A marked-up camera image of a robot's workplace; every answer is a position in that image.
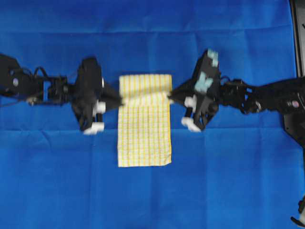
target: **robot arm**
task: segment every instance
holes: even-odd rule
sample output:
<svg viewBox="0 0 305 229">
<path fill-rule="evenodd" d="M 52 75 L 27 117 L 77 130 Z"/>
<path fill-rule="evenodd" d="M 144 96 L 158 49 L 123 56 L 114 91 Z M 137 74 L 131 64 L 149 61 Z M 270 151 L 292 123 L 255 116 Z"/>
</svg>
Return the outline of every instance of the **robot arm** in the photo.
<svg viewBox="0 0 305 229">
<path fill-rule="evenodd" d="M 49 77 L 41 67 L 32 74 L 6 55 L 0 55 L 0 75 L 0 95 L 15 98 L 17 102 L 25 101 L 32 106 L 71 103 L 80 130 L 85 134 L 102 131 L 102 114 L 122 105 L 119 93 L 104 81 L 95 58 L 82 61 L 75 84 L 68 83 L 67 77 Z M 45 82 L 50 84 L 46 91 Z"/>
<path fill-rule="evenodd" d="M 285 130 L 303 147 L 305 136 L 305 78 L 278 81 L 263 86 L 248 85 L 242 80 L 222 82 L 218 54 L 207 50 L 197 61 L 193 76 L 169 98 L 186 107 L 182 124 L 189 130 L 199 132 L 216 115 L 219 105 L 239 109 L 243 114 L 264 110 L 291 115 L 294 122 Z"/>
</svg>

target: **screw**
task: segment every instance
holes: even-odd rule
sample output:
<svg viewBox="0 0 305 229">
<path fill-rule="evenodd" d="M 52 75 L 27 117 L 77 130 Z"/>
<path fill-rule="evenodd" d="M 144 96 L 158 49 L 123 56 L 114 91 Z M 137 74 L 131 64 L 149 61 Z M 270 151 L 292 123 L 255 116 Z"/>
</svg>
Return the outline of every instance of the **screw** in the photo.
<svg viewBox="0 0 305 229">
<path fill-rule="evenodd" d="M 63 87 L 63 92 L 65 92 L 65 93 L 68 92 L 68 87 L 66 85 L 64 85 L 64 87 Z"/>
<path fill-rule="evenodd" d="M 256 112 L 257 112 L 257 113 L 260 112 L 260 111 L 262 110 L 261 104 L 260 104 L 258 101 L 256 101 L 256 102 L 255 102 L 255 105 L 257 106 Z"/>
<path fill-rule="evenodd" d="M 294 107 L 294 108 L 298 108 L 299 107 L 299 102 L 298 101 L 296 101 L 296 100 L 293 100 L 292 102 L 292 106 Z"/>
<path fill-rule="evenodd" d="M 13 79 L 13 85 L 14 85 L 15 87 L 17 87 L 18 84 L 19 84 L 18 79 L 17 79 L 17 78 L 14 78 L 14 79 Z"/>
</svg>

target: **cloth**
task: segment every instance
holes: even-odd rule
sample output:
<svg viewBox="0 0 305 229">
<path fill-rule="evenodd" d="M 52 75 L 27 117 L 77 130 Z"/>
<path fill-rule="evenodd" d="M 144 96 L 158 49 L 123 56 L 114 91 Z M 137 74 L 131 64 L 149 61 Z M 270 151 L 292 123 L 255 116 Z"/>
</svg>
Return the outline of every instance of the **cloth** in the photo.
<svg viewBox="0 0 305 229">
<path fill-rule="evenodd" d="M 288 0 L 1 1 L 0 52 L 49 75 L 70 76 L 96 56 L 117 90 L 120 75 L 139 73 L 168 73 L 175 88 L 209 48 L 222 76 L 294 78 Z M 296 228 L 303 155 L 281 115 L 220 106 L 191 133 L 185 108 L 170 110 L 172 163 L 120 168 L 118 110 L 103 115 L 104 132 L 85 136 L 69 104 L 0 108 L 0 228 Z"/>
<path fill-rule="evenodd" d="M 170 103 L 167 98 L 171 90 L 171 75 L 120 77 L 120 94 L 125 105 L 119 108 L 120 167 L 164 166 L 171 163 Z"/>
</svg>

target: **yellow checkered towel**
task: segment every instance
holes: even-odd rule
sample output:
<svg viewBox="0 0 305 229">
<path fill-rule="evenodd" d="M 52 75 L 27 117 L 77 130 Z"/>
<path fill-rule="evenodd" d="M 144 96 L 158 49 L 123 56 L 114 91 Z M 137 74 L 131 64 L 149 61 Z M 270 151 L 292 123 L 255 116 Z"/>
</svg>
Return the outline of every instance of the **yellow checkered towel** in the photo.
<svg viewBox="0 0 305 229">
<path fill-rule="evenodd" d="M 120 77 L 124 106 L 119 108 L 119 167 L 164 166 L 171 163 L 170 102 L 172 76 Z"/>
</svg>

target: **blue fabric surface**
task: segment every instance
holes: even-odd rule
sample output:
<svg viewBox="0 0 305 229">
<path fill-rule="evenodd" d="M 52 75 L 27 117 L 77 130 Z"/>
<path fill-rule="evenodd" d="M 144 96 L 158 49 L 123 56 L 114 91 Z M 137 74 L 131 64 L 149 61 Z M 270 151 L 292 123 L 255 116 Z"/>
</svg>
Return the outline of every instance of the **blue fabric surface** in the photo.
<svg viewBox="0 0 305 229">
<path fill-rule="evenodd" d="M 1 2 L 0 52 L 50 75 L 94 55 L 117 89 L 125 73 L 170 73 L 175 88 L 207 48 L 230 78 L 295 77 L 288 0 Z M 220 107 L 195 134 L 184 112 L 171 106 L 171 164 L 118 168 L 117 110 L 84 136 L 70 105 L 0 108 L 0 228 L 295 228 L 302 149 L 281 116 Z"/>
</svg>

